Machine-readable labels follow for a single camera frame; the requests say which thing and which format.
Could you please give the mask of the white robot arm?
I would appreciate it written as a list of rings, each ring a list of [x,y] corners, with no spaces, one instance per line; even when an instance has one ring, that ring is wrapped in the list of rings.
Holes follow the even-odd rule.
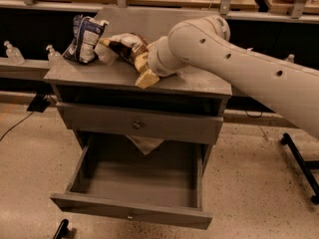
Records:
[[[217,75],[319,138],[319,71],[239,48],[219,16],[182,21],[150,45],[142,89],[192,66]]]

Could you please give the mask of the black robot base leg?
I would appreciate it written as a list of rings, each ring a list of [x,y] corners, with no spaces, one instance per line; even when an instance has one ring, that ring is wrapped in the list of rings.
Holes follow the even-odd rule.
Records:
[[[314,195],[311,197],[311,201],[318,205],[319,204],[319,183],[314,177],[312,171],[319,169],[319,161],[318,160],[305,160],[301,153],[299,152],[297,146],[292,140],[291,136],[288,133],[285,133],[281,140],[282,145],[287,145],[292,152],[295,160],[297,161],[299,167],[301,168],[304,176],[306,177],[310,187],[312,188]]]

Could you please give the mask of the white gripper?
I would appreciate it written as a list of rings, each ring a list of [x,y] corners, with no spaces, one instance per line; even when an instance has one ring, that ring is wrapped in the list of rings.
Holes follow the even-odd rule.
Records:
[[[134,66],[141,75],[136,86],[146,89],[156,84],[160,77],[168,77],[185,67],[168,47],[168,37],[160,37],[151,44],[141,44],[134,49]]]

